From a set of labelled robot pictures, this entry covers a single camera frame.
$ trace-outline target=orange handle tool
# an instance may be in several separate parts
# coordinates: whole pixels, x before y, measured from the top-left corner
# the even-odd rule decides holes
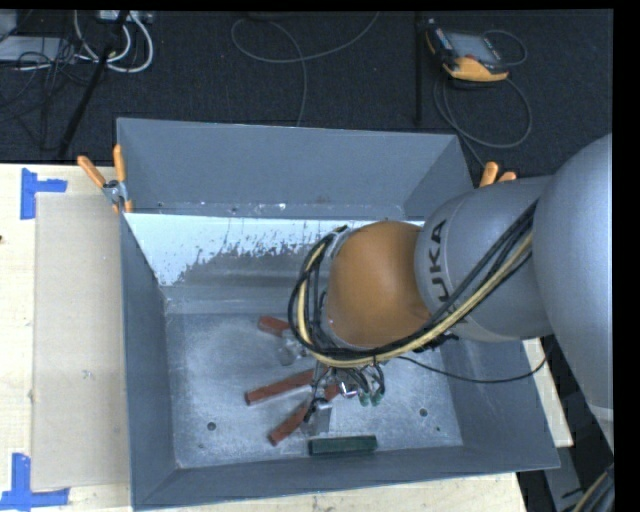
[[[116,144],[113,147],[113,166],[116,169],[117,180],[121,183],[124,182],[127,179],[127,171],[124,166],[124,157],[122,156],[122,146],[120,144]],[[127,199],[124,202],[124,211],[133,211],[133,201],[131,199]]]
[[[308,386],[313,382],[313,373],[313,370],[307,370],[301,373],[296,373],[284,380],[274,382],[273,384],[268,384],[252,391],[247,391],[244,394],[244,400],[247,402],[247,405],[253,405],[256,402],[286,393],[292,389]]]
[[[104,176],[100,173],[100,171],[93,165],[93,162],[89,160],[86,156],[80,155],[78,157],[78,165],[84,169],[84,172],[87,173],[87,176],[91,178],[98,187],[102,188],[107,180],[104,179]]]
[[[496,178],[498,177],[498,164],[495,162],[487,162],[484,166],[484,172],[482,173],[482,178],[480,179],[480,186],[486,187],[487,185],[491,185],[495,183]]]
[[[337,385],[332,384],[331,386],[327,386],[324,392],[324,399],[327,402],[330,402],[336,396],[338,396],[338,393],[339,391]],[[308,403],[305,402],[301,404],[291,416],[289,416],[286,420],[280,423],[280,425],[278,425],[269,433],[269,442],[273,446],[277,446],[280,441],[289,437],[302,424],[308,410]]]
[[[517,176],[516,176],[515,172],[507,171],[502,176],[500,176],[500,179],[498,180],[498,182],[502,183],[503,181],[513,181],[516,178],[517,178]]]

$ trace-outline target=black carpet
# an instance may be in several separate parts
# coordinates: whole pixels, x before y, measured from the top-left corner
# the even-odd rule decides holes
[[[85,41],[99,51],[110,25],[97,23],[94,13],[80,11],[78,24]],[[526,60],[511,69],[511,83],[466,90],[449,87],[451,81],[425,53],[420,125],[415,122],[413,11],[248,14],[156,11],[147,25],[154,47],[152,64],[135,74],[104,73],[62,159],[57,157],[61,138],[95,64],[78,60],[19,71],[15,62],[2,63],[0,161],[73,163],[77,155],[86,154],[98,165],[111,165],[118,117],[452,133],[434,98],[438,84],[446,85],[459,128],[489,143],[471,142],[472,150],[463,145],[476,184],[482,171],[478,159],[495,160],[520,177],[548,175],[612,131],[613,10],[422,13],[425,21],[434,18],[449,29],[513,34],[526,47]],[[72,11],[21,10],[21,16],[18,34],[64,37],[78,45]],[[148,47],[141,31],[128,26],[132,51],[119,64],[139,66]],[[236,43],[262,60],[238,48],[234,27]],[[490,37],[505,61],[524,56],[515,39],[502,33]],[[299,62],[300,54],[322,53],[327,55],[306,59],[304,66]],[[21,65],[28,66],[27,60]],[[437,98],[442,105],[443,98]],[[524,134],[515,147],[491,147],[511,146]],[[562,355],[554,357],[560,361]],[[592,475],[610,462],[607,453],[586,462],[576,458],[579,473],[590,475],[583,484],[591,483]],[[584,469],[589,464],[591,472]],[[528,486],[526,476],[523,479],[523,490],[535,487]]]

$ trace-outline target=cable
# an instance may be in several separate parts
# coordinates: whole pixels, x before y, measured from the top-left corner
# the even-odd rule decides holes
[[[73,10],[73,26],[75,28],[76,35],[78,36],[78,39],[80,39],[80,44],[82,45],[82,48],[84,48],[84,50],[90,55],[89,57],[87,57],[86,55],[77,54],[76,57],[78,57],[79,59],[83,59],[83,60],[90,60],[92,62],[98,62],[100,60],[100,57],[87,44],[87,42],[86,42],[86,40],[85,40],[84,36],[82,35],[81,30],[80,30],[80,25],[78,24],[78,10],[77,9]],[[124,33],[124,35],[125,35],[125,37],[127,39],[126,46],[125,46],[124,50],[122,50],[122,52],[119,55],[115,55],[114,57],[110,57],[109,59],[107,59],[108,63],[116,62],[118,60],[123,59],[124,57],[127,56],[127,54],[129,53],[129,50],[131,49],[131,35],[129,34],[129,30],[127,29],[126,26],[122,27],[122,32]]]
[[[256,60],[259,60],[261,62],[268,62],[270,64],[293,64],[295,62],[308,61],[308,60],[312,60],[312,59],[319,59],[320,57],[326,57],[327,55],[331,55],[332,53],[336,53],[336,52],[339,52],[340,50],[344,50],[345,48],[348,48],[349,46],[353,45],[356,41],[358,41],[360,38],[362,38],[367,32],[369,32],[369,30],[371,29],[371,27],[376,22],[376,20],[378,19],[379,16],[380,16],[380,11],[375,13],[373,18],[369,22],[369,24],[364,28],[364,30],[362,32],[360,32],[360,34],[358,34],[356,37],[354,37],[351,41],[349,41],[349,42],[347,42],[347,43],[345,43],[343,45],[340,45],[340,46],[338,46],[336,48],[332,48],[331,50],[327,50],[327,51],[324,51],[324,52],[316,53],[316,54],[313,54],[313,55],[306,55],[306,56],[303,55],[303,56],[298,57],[297,59],[271,59],[271,58],[267,58],[267,57],[261,57],[260,55],[256,55],[256,54],[251,53],[251,52],[245,50],[244,48],[242,48],[242,46],[240,46],[240,44],[236,40],[235,31],[236,31],[238,25],[240,25],[241,23],[246,21],[245,18],[240,18],[231,27],[231,40],[233,41],[234,46],[238,50],[240,50],[242,53],[244,53],[247,57],[251,57],[252,59],[256,59]]]
[[[594,512],[610,510],[615,498],[614,465],[611,464],[589,487],[573,512]]]
[[[489,34],[502,34],[505,36],[509,36],[511,39],[513,39],[516,43],[518,43],[520,45],[520,49],[522,50],[522,58],[520,60],[517,60],[515,62],[507,62],[504,64],[504,66],[506,67],[514,67],[514,66],[519,66],[520,64],[522,64],[524,61],[527,60],[527,58],[529,57],[529,52],[527,51],[527,47],[525,46],[525,44],[522,42],[521,39],[519,39],[518,37],[514,36],[511,32],[507,32],[506,30],[500,30],[500,29],[492,29],[492,30],[487,30],[486,32],[484,32],[482,34],[482,37],[486,37]]]
[[[287,32],[284,29],[284,27],[282,27],[281,25],[277,24],[276,22],[270,21],[269,24],[273,25],[278,30],[281,30],[282,32],[284,32],[284,34],[289,38],[289,40],[291,41],[291,43],[295,47],[296,51],[298,52],[298,55],[300,55],[300,64],[302,66],[303,88],[302,88],[302,102],[300,103],[300,111],[298,113],[298,119],[296,121],[296,126],[300,126],[300,123],[302,122],[302,117],[304,115],[304,107],[305,107],[305,104],[307,103],[307,82],[308,82],[308,80],[307,80],[307,65],[305,63],[304,56],[302,55],[302,50],[300,49],[300,46],[298,45],[298,43],[296,42],[294,37],[289,32]]]
[[[238,28],[238,26],[245,22],[246,19],[245,18],[240,18],[238,20],[236,20],[234,22],[234,24],[231,26],[231,41],[233,42],[234,46],[240,51],[242,52],[244,55],[246,55],[247,57],[251,57],[252,59],[258,60],[260,62],[266,62],[269,64],[294,64],[296,62],[299,62],[302,66],[302,77],[303,77],[303,90],[302,90],[302,101],[300,104],[300,110],[298,113],[298,118],[296,120],[296,126],[300,126],[301,122],[302,122],[302,118],[304,116],[304,108],[307,102],[307,87],[308,87],[308,78],[307,78],[307,66],[306,66],[306,62],[309,60],[313,60],[313,59],[319,59],[320,57],[326,57],[327,55],[331,55],[332,53],[336,53],[339,52],[341,50],[344,50],[345,48],[348,48],[349,46],[353,45],[356,41],[358,41],[360,38],[362,38],[367,32],[369,32],[369,30],[371,29],[371,27],[373,26],[373,24],[376,22],[376,20],[378,19],[378,17],[380,16],[380,11],[376,12],[376,14],[373,16],[373,19],[369,22],[369,24],[364,28],[364,30],[362,30],[362,32],[360,32],[360,34],[358,34],[356,37],[354,37],[351,41],[340,45],[336,48],[332,48],[331,50],[327,50],[324,52],[320,52],[320,53],[316,53],[313,55],[304,55],[302,53],[302,50],[300,49],[300,46],[298,45],[297,41],[295,40],[295,38],[291,35],[291,33],[289,33],[282,25],[274,22],[274,21],[269,21],[268,23],[272,26],[274,26],[275,28],[277,28],[278,30],[280,30],[281,32],[283,32],[287,38],[291,41],[291,43],[293,44],[293,46],[295,47],[296,51],[298,52],[298,58],[295,59],[271,59],[271,58],[267,58],[267,57],[261,57],[260,55],[256,55],[254,53],[251,53],[247,50],[245,50],[237,41],[236,39],[236,30]]]
[[[465,143],[465,145],[467,146],[467,148],[471,151],[471,153],[473,154],[474,158],[478,161],[478,163],[480,164],[481,167],[484,167],[485,162],[482,161],[482,159],[478,156],[477,152],[473,149],[473,147],[470,144],[470,141],[475,142],[481,146],[485,146],[488,148],[494,148],[494,149],[511,149],[514,147],[519,146],[520,144],[522,144],[527,137],[529,137],[529,134],[531,133],[531,129],[533,127],[533,116],[531,113],[531,106],[529,105],[529,101],[527,100],[524,92],[510,79],[505,79],[505,82],[507,84],[509,84],[519,95],[519,97],[522,100],[522,103],[525,106],[526,112],[527,112],[527,127],[524,131],[524,134],[517,139],[514,142],[509,142],[509,143],[505,143],[505,144],[497,144],[497,143],[493,143],[490,141],[486,141],[486,140],[482,140],[478,137],[475,137],[474,135],[471,135],[469,132],[463,130],[460,125],[457,123],[457,121],[455,120],[454,116],[453,116],[453,112],[451,111],[451,107],[449,105],[449,98],[447,96],[447,87],[444,85],[446,82],[446,75],[441,74],[439,79],[436,80],[436,82],[434,83],[433,86],[433,99],[434,99],[434,103],[436,105],[436,108],[438,109],[438,112],[440,113],[440,115],[444,118],[444,120],[458,133],[458,135],[460,136],[460,138],[462,139],[462,141]],[[442,96],[443,102],[444,102],[444,107],[440,104],[438,96],[440,95]]]
[[[129,13],[129,19],[133,20],[133,22],[137,25],[137,27],[143,33],[143,35],[145,37],[145,41],[147,43],[148,55],[147,55],[147,59],[145,60],[145,62],[142,65],[138,66],[138,67],[127,68],[127,67],[116,66],[115,64],[113,64],[113,62],[116,62],[116,61],[121,60],[124,57],[126,57],[128,55],[128,53],[129,53],[130,49],[131,49],[131,35],[129,34],[129,30],[127,29],[127,27],[123,26],[122,27],[122,31],[123,31],[126,39],[127,39],[126,47],[118,55],[115,55],[113,57],[109,57],[107,59],[107,68],[109,68],[112,71],[117,71],[118,73],[139,73],[139,72],[144,71],[145,69],[147,69],[151,65],[151,63],[153,62],[154,46],[153,46],[153,40],[151,38],[151,34],[149,34],[149,31],[144,26],[144,24],[140,21],[140,18],[139,18],[139,16],[137,14]],[[89,54],[89,57],[87,57],[85,55],[81,55],[81,54],[78,54],[77,57],[80,58],[80,59],[84,59],[84,60],[90,60],[90,61],[95,62],[95,63],[99,62],[100,58],[91,49],[91,47],[86,43],[85,38],[84,38],[84,36],[83,36],[83,34],[82,34],[81,30],[80,30],[80,26],[78,24],[78,11],[77,10],[73,11],[73,22],[74,22],[76,35],[78,36],[78,38],[81,41],[82,48]]]
[[[421,366],[422,368],[425,368],[425,369],[430,370],[432,372],[439,373],[440,375],[444,375],[446,377],[451,377],[453,379],[461,380],[461,381],[464,381],[464,382],[471,382],[471,383],[474,383],[474,384],[504,384],[506,382],[514,382],[514,381],[517,381],[517,380],[526,379],[527,377],[531,377],[532,375],[536,374],[538,371],[540,371],[540,369],[547,362],[549,356],[551,355],[551,349],[552,348],[553,348],[553,344],[551,344],[551,345],[549,345],[549,347],[547,347],[547,350],[545,350],[545,353],[544,353],[544,357],[536,365],[536,367],[533,368],[531,371],[529,371],[527,373],[523,373],[521,375],[516,375],[515,377],[507,377],[507,378],[504,378],[504,379],[474,379],[474,378],[471,378],[471,377],[465,377],[463,375],[456,375],[454,373],[449,373],[449,372],[446,372],[444,370],[440,370],[438,368],[434,368],[434,367],[429,366],[427,364],[424,364],[424,363],[422,363],[420,361],[416,361],[415,359],[412,359],[410,357],[398,356],[397,359],[404,359],[405,361],[410,361],[413,364]]]

